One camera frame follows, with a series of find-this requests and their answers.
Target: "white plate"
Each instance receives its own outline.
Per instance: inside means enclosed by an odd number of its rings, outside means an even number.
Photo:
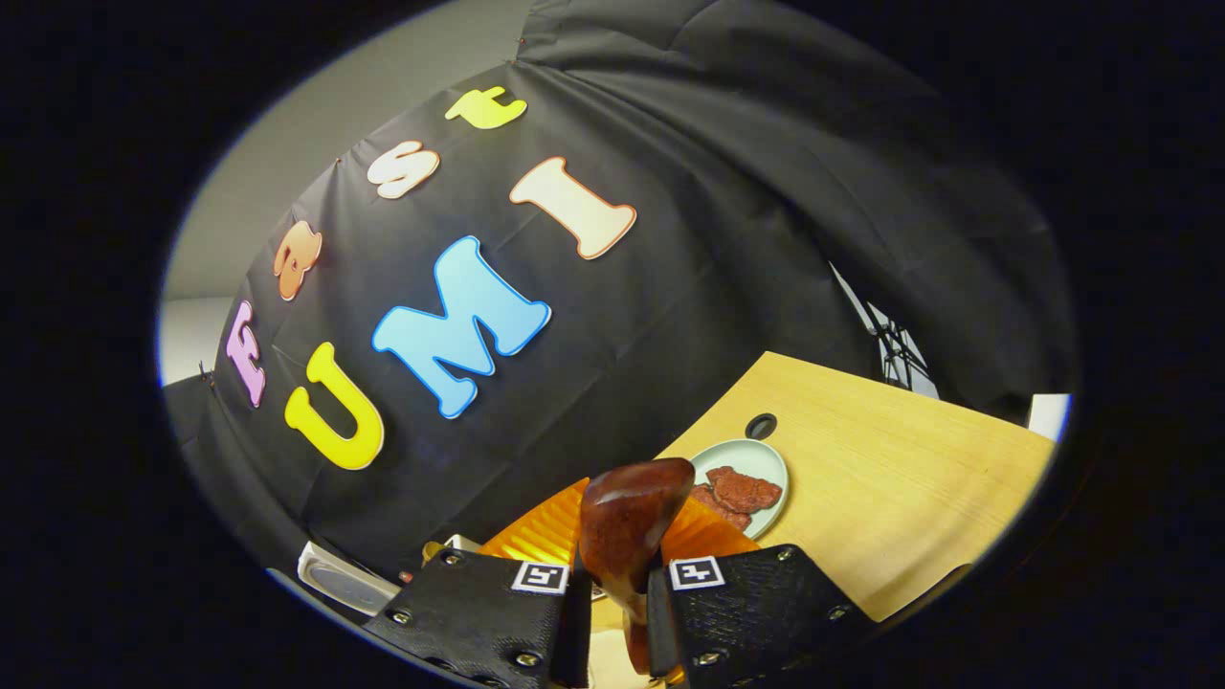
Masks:
[[[690,461],[693,465],[693,485],[710,483],[706,472],[713,468],[731,467],[745,476],[763,478],[783,489],[783,494],[773,508],[750,515],[752,521],[745,528],[745,536],[756,539],[773,526],[774,520],[782,514],[783,506],[786,504],[786,463],[774,447],[761,440],[740,438],[712,445]]]

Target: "letter m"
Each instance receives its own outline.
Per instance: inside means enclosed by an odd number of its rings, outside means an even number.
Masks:
[[[472,379],[456,379],[439,362],[480,375],[492,375],[494,359],[477,322],[494,333],[503,357],[522,349],[549,322],[544,302],[528,302],[480,256],[480,242],[464,237],[434,264],[442,316],[396,306],[387,311],[371,340],[379,352],[392,352],[439,398],[439,413],[456,418],[477,398]]]

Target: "table surface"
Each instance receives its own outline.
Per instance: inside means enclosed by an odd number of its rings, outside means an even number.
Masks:
[[[767,352],[657,459],[744,438],[764,412],[778,418],[764,443],[790,485],[757,542],[800,546],[877,622],[985,553],[1055,449],[1023,427]],[[620,626],[611,601],[592,614],[593,631]]]

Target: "food on plate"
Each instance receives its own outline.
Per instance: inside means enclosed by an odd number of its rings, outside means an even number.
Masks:
[[[752,521],[752,517],[748,515],[729,510],[728,508],[720,505],[719,501],[714,499],[714,493],[710,492],[710,485],[707,483],[695,485],[693,492],[690,493],[690,495],[692,495],[698,503],[702,503],[714,510],[719,516],[729,521],[731,526],[735,526],[740,531],[748,528],[748,522]]]
[[[752,514],[773,508],[783,497],[783,489],[762,478],[745,476],[731,467],[719,467],[706,472],[714,499],[735,512]]]

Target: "foam letter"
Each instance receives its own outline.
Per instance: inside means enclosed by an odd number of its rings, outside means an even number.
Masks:
[[[434,280],[442,316],[396,306],[375,327],[371,343],[399,357],[439,398],[439,413],[456,418],[477,398],[477,384],[456,379],[439,362],[492,375],[494,360],[477,321],[494,333],[497,353],[510,357],[549,322],[551,309],[544,302],[528,302],[494,272],[475,237],[464,237],[439,256]]]
[[[260,345],[255,341],[255,333],[246,325],[251,322],[251,303],[243,300],[238,305],[238,314],[234,316],[234,325],[230,326],[230,336],[225,341],[225,356],[238,367],[238,374],[246,385],[246,391],[251,396],[251,406],[258,408],[260,398],[263,397],[263,369],[256,368],[255,359],[260,358]]]
[[[638,211],[611,206],[566,173],[566,158],[554,156],[511,189],[512,204],[532,202],[578,238],[578,255],[588,261],[612,248],[630,232]]]
[[[404,141],[370,164],[366,179],[379,185],[380,196],[399,199],[439,169],[439,154],[420,148],[420,141]]]
[[[477,129],[497,129],[513,120],[528,109],[527,101],[512,101],[510,105],[502,105],[494,98],[506,93],[501,86],[495,86],[488,91],[469,91],[456,101],[454,105],[447,110],[448,120],[463,115],[468,124]]]
[[[358,386],[336,365],[336,347],[323,342],[306,362],[306,380],[322,383],[344,405],[358,422],[353,438],[341,438],[310,406],[305,387],[298,387],[285,403],[285,423],[306,436],[325,457],[341,468],[366,468],[382,450],[383,425],[379,409],[358,390]]]
[[[310,230],[306,221],[298,221],[281,240],[277,255],[272,257],[272,275],[281,277],[281,298],[292,302],[303,287],[318,251],[323,248],[323,235]]]

